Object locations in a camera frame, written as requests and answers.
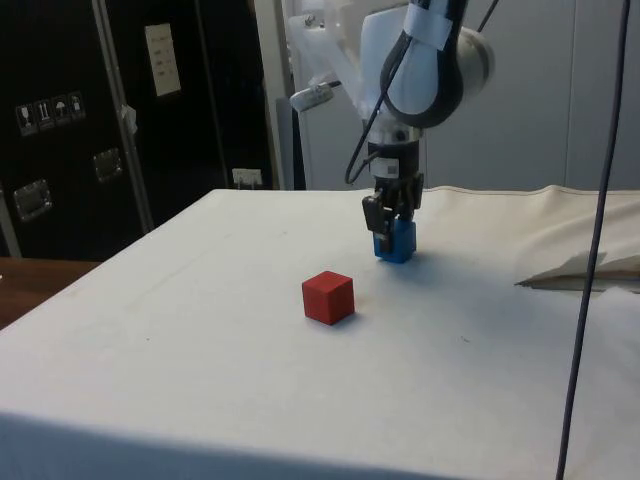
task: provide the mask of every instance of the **white label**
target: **white label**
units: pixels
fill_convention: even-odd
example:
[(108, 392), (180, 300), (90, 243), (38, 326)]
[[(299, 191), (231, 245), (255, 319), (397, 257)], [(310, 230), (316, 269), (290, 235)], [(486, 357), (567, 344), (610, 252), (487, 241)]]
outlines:
[(399, 178), (400, 160), (397, 158), (376, 158), (371, 163), (371, 175), (378, 178)]
[(151, 25), (145, 27), (144, 30), (147, 36), (151, 72), (156, 85), (156, 96), (162, 97), (169, 93), (179, 92), (182, 87), (180, 86), (176, 54), (173, 50), (171, 25), (168, 23)]

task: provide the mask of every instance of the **white wall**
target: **white wall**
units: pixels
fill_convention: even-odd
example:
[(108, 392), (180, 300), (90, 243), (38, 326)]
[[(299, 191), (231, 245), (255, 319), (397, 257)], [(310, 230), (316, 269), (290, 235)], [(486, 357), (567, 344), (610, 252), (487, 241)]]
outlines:
[[(294, 13), (295, 0), (285, 0)], [(490, 0), (469, 2), (477, 28)], [(640, 6), (632, 2), (627, 75), (614, 187), (640, 188)], [(595, 188), (614, 80), (622, 0), (502, 0), (485, 34), (496, 53), (492, 83), (442, 126), (427, 132), (429, 186)], [(296, 88), (311, 73), (293, 57)], [(342, 189), (362, 125), (343, 92), (301, 117), (308, 186)], [(364, 178), (357, 186), (369, 186)]]
[[(567, 184), (595, 188), (607, 150), (622, 0), (580, 0), (571, 97)], [(631, 2), (624, 93), (611, 186), (640, 188), (640, 4)]]

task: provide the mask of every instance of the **blue cube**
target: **blue cube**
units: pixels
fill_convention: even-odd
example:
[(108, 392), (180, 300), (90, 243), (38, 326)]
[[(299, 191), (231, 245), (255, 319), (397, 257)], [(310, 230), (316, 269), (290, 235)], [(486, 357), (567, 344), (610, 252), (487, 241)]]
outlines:
[(373, 237), (373, 247), (376, 257), (391, 263), (405, 263), (409, 260), (416, 251), (415, 222), (396, 220), (392, 245), (393, 250), (390, 253), (382, 252), (380, 249), (380, 240), (378, 240), (375, 235)]

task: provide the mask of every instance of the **wooden table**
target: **wooden table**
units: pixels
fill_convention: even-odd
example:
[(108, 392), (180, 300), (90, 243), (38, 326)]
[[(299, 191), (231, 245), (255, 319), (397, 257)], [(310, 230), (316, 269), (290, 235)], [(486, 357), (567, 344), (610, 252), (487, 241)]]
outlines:
[(95, 262), (0, 258), (0, 330), (98, 265)]

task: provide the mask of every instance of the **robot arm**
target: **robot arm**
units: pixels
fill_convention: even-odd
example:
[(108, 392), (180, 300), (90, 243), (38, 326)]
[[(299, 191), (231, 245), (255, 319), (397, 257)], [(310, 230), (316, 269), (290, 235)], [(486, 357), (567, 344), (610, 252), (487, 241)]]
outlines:
[[(375, 193), (363, 207), (376, 254), (387, 260), (404, 261), (412, 253), (407, 256), (396, 231), (410, 230), (420, 208), (423, 129), (445, 121), (491, 75), (491, 49), (480, 34), (461, 27), (466, 5), (467, 0), (324, 0), (324, 9), (290, 19), (294, 42), (316, 73), (314, 86), (297, 94), (294, 106), (329, 100), (330, 84), (318, 84), (336, 75), (367, 122), (346, 181), (355, 181), (351, 169), (367, 142), (369, 156), (356, 178), (366, 166), (375, 178)], [(358, 25), (360, 36), (354, 34)], [(411, 243), (415, 249), (415, 233)]]

